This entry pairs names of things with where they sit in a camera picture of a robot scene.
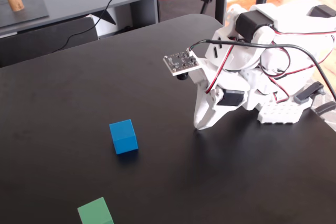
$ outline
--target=green cube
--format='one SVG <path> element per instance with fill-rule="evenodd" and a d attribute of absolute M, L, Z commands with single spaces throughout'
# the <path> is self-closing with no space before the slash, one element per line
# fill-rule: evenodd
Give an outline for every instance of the green cube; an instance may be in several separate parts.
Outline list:
<path fill-rule="evenodd" d="M 114 224 L 103 197 L 78 208 L 83 224 Z"/>

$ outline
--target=circuit board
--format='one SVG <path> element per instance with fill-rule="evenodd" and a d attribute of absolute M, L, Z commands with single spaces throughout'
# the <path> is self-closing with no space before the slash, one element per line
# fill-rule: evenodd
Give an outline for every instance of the circuit board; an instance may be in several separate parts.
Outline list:
<path fill-rule="evenodd" d="M 163 61 L 168 66 L 173 76 L 201 68 L 197 59 L 187 52 L 178 52 L 173 55 L 165 56 L 163 57 Z"/>

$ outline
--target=white robotic arm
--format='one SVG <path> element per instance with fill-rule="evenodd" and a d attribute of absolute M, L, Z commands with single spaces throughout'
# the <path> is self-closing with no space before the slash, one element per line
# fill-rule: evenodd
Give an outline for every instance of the white robotic arm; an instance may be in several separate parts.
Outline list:
<path fill-rule="evenodd" d="M 233 5 L 226 15 L 228 26 L 217 30 L 213 41 L 235 40 L 259 45 L 291 43 L 307 49 L 321 61 L 334 46 L 336 13 L 330 18 L 307 16 L 312 11 L 318 12 L 317 15 L 324 11 L 314 8 L 317 4 L 315 0 L 282 7 L 261 4 L 251 7 L 249 12 Z M 292 22 L 286 14 L 293 8 L 297 9 L 294 18 L 297 22 Z M 288 26 L 283 24 L 291 24 L 291 29 L 285 30 Z M 191 46 L 187 52 L 165 56 L 164 62 L 174 76 L 185 79 L 189 73 L 197 85 L 194 126 L 199 130 L 213 126 L 227 112 L 240 106 L 246 110 L 257 108 L 261 123 L 295 123 L 312 104 L 309 92 L 322 93 L 323 86 L 315 84 L 298 96 L 313 68 L 305 53 L 292 48 L 266 50 L 210 44 L 205 58 L 198 58 Z"/>

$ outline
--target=wire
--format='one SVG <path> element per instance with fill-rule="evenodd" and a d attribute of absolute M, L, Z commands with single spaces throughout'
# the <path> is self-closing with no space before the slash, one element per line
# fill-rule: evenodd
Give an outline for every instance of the wire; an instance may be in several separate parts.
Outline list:
<path fill-rule="evenodd" d="M 286 96 L 287 96 L 287 98 L 284 98 L 284 99 L 282 99 L 282 100 L 278 100 L 278 98 L 277 98 L 277 96 L 276 96 L 276 94 L 275 94 L 275 92 L 273 93 L 273 95 L 274 95 L 274 98 L 275 98 L 275 101 L 276 101 L 276 103 L 278 104 L 278 103 L 282 103 L 282 102 L 286 102 L 286 101 L 288 101 L 288 99 L 289 99 L 289 94 L 287 93 L 287 91 L 280 85 L 280 84 L 278 84 L 273 78 L 271 78 L 271 77 L 268 77 L 269 78 L 269 80 L 275 85 L 275 86 L 277 86 L 279 89 L 281 89 L 285 94 L 286 94 Z"/>
<path fill-rule="evenodd" d="M 287 55 L 287 57 L 288 57 L 288 65 L 287 65 L 287 67 L 286 67 L 286 69 L 284 70 L 284 71 L 282 71 L 282 73 L 278 73 L 278 74 L 269 74 L 269 73 L 267 73 L 266 72 L 266 69 L 263 67 L 263 63 L 262 63 L 262 56 L 260 56 L 260 68 L 261 68 L 261 70 L 263 71 L 263 73 L 266 75 L 266 76 L 268 76 L 268 77 L 281 77 L 281 76 L 284 76 L 285 74 L 286 74 L 286 71 L 289 69 L 289 67 L 290 67 L 290 64 L 291 64 L 291 59 L 290 59 L 290 55 L 289 55 L 289 53 L 288 53 L 288 51 L 285 49 L 285 48 L 280 48 L 282 51 L 284 51 L 285 52 L 285 54 Z"/>
<path fill-rule="evenodd" d="M 334 47 L 332 47 L 332 49 L 330 50 L 330 52 L 323 58 L 323 60 L 321 60 L 319 62 L 319 64 L 321 64 L 322 62 L 324 62 L 327 59 L 327 57 L 332 53 L 333 50 L 334 50 Z M 286 75 L 293 74 L 293 73 L 298 73 L 298 72 L 301 72 L 301 71 L 304 71 L 304 70 L 307 70 L 307 69 L 310 69 L 310 68 L 313 68 L 313 67 L 315 67 L 315 64 L 312 64 L 312 65 L 310 65 L 310 66 L 308 66 L 306 68 L 302 68 L 302 69 L 298 69 L 298 70 L 286 73 Z"/>
<path fill-rule="evenodd" d="M 195 44 L 193 44 L 189 50 L 192 50 L 196 45 L 200 44 L 200 43 L 210 43 L 210 44 L 215 44 L 215 45 L 235 45 L 235 46 L 244 46 L 244 47 L 256 47 L 256 48 L 294 48 L 297 50 L 300 50 L 302 52 L 304 52 L 311 60 L 312 62 L 316 65 L 317 69 L 319 70 L 322 78 L 324 79 L 324 81 L 326 82 L 332 96 L 334 97 L 335 101 L 336 101 L 336 93 L 333 90 L 328 78 L 325 76 L 321 66 L 319 65 L 319 63 L 317 62 L 317 60 L 315 59 L 315 57 L 307 50 L 305 50 L 302 47 L 299 47 L 297 45 L 291 45 L 291 44 L 268 44 L 268 45 L 264 45 L 264 44 L 254 44 L 254 43 L 246 43 L 246 42 L 239 42 L 239 41 L 227 41 L 227 40 L 211 40 L 211 39 L 204 39 L 201 40 Z"/>
<path fill-rule="evenodd" d="M 271 28 L 275 31 L 278 35 L 327 35 L 327 34 L 335 34 L 336 31 L 321 31 L 318 33 L 282 33 L 278 31 L 274 26 L 271 26 Z"/>
<path fill-rule="evenodd" d="M 87 29 L 87 30 L 85 30 L 85 31 L 81 31 L 80 33 L 76 33 L 76 34 L 72 34 L 72 35 L 70 35 L 70 36 L 68 37 L 67 41 L 65 42 L 65 44 L 64 44 L 62 47 L 60 47 L 60 48 L 56 49 L 55 51 L 53 51 L 52 53 L 57 52 L 57 51 L 62 50 L 63 48 L 65 48 L 66 45 L 69 43 L 69 40 L 70 40 L 71 37 L 73 37 L 73 36 L 75 36 L 75 35 L 79 35 L 79 34 L 86 33 L 87 31 L 90 31 L 90 30 L 94 29 L 94 28 L 96 27 L 96 25 L 98 24 L 98 22 L 101 20 L 102 16 L 103 16 L 104 13 L 106 12 L 106 10 L 107 10 L 107 8 L 109 7 L 109 5 L 110 5 L 111 2 L 112 2 L 112 0 L 110 0 L 110 1 L 108 2 L 108 4 L 107 4 L 107 6 L 105 7 L 104 11 L 101 13 L 99 19 L 97 20 L 97 22 L 96 22 L 92 27 L 90 27 L 89 29 Z"/>
<path fill-rule="evenodd" d="M 221 73 L 221 71 L 223 69 L 223 66 L 224 66 L 227 58 L 229 57 L 229 54 L 231 53 L 232 49 L 233 49 L 233 45 L 230 46 L 229 50 L 227 51 L 226 56 L 224 57 L 222 63 L 220 64 L 220 67 L 217 70 L 217 74 L 216 74 L 214 80 L 211 82 L 211 84 L 209 85 L 209 87 L 206 89 L 206 91 L 205 91 L 206 94 L 208 94 L 210 92 L 210 90 L 214 86 L 215 82 L 217 81 L 217 78 L 218 78 L 219 74 Z"/>

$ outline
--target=blue cube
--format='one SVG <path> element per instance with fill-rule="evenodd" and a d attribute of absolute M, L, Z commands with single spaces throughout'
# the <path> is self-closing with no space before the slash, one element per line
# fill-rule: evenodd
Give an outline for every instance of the blue cube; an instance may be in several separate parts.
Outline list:
<path fill-rule="evenodd" d="M 138 149 L 137 137 L 130 119 L 110 124 L 115 152 L 121 154 Z"/>

